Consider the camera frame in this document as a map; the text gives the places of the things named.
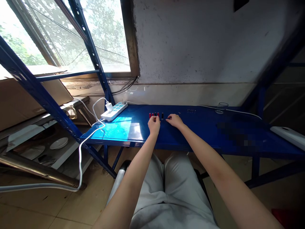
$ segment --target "finger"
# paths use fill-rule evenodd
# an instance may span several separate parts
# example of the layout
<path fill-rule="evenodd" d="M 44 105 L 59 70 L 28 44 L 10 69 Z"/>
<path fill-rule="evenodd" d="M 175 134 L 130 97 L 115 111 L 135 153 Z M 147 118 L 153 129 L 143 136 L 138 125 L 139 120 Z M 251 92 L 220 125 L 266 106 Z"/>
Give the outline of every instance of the finger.
<path fill-rule="evenodd" d="M 154 120 L 155 120 L 155 117 L 156 117 L 156 116 L 151 116 L 150 119 L 149 119 L 149 122 L 150 122 L 150 121 L 154 121 Z"/>

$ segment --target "desk surface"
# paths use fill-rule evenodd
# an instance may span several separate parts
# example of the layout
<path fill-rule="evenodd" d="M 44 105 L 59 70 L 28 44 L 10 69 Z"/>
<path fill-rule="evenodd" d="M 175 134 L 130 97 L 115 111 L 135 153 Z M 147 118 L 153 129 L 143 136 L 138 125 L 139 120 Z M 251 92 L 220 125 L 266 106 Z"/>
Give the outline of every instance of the desk surface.
<path fill-rule="evenodd" d="M 141 147 L 149 136 L 149 113 L 164 113 L 156 149 L 192 151 L 183 135 L 165 121 L 178 114 L 199 137 L 221 154 L 259 156 L 282 159 L 305 159 L 305 152 L 269 130 L 259 118 L 232 111 L 215 113 L 200 106 L 128 105 L 113 121 L 105 122 L 87 143 Z M 81 138 L 85 139 L 101 125 L 94 125 Z"/>

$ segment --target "right hand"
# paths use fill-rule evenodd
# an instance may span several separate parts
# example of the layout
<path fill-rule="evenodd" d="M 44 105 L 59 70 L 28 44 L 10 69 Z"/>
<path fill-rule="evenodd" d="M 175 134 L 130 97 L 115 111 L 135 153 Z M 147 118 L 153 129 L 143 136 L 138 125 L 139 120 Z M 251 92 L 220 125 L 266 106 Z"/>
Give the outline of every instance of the right hand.
<path fill-rule="evenodd" d="M 170 114 L 167 118 L 166 121 L 178 129 L 184 125 L 182 119 L 177 114 Z"/>

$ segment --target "forearm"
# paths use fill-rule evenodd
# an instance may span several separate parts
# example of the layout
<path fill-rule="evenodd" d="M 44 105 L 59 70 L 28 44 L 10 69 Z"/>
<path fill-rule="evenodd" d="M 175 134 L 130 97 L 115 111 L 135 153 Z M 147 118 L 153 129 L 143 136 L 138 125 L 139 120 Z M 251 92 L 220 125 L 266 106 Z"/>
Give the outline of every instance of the forearm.
<path fill-rule="evenodd" d="M 209 173 L 239 228 L 282 228 L 225 160 L 186 125 L 179 130 Z"/>
<path fill-rule="evenodd" d="M 157 137 L 158 135 L 150 135 L 136 154 L 93 228 L 129 228 Z"/>

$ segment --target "electronic component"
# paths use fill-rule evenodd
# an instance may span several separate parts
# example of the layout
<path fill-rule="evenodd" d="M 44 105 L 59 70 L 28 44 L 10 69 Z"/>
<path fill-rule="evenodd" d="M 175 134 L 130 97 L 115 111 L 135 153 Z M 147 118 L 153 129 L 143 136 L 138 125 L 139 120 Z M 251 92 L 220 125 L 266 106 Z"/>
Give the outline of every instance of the electronic component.
<path fill-rule="evenodd" d="M 305 151 L 305 136 L 288 127 L 271 127 L 270 130 Z"/>
<path fill-rule="evenodd" d="M 112 121 L 114 120 L 126 107 L 128 107 L 128 103 L 123 104 L 122 102 L 117 103 L 113 106 L 112 111 L 104 112 L 101 117 L 102 119 Z"/>
<path fill-rule="evenodd" d="M 105 107 L 107 108 L 107 110 L 110 112 L 110 111 L 113 111 L 113 106 L 111 103 L 109 103 L 108 101 L 106 102 L 107 104 L 105 105 Z"/>

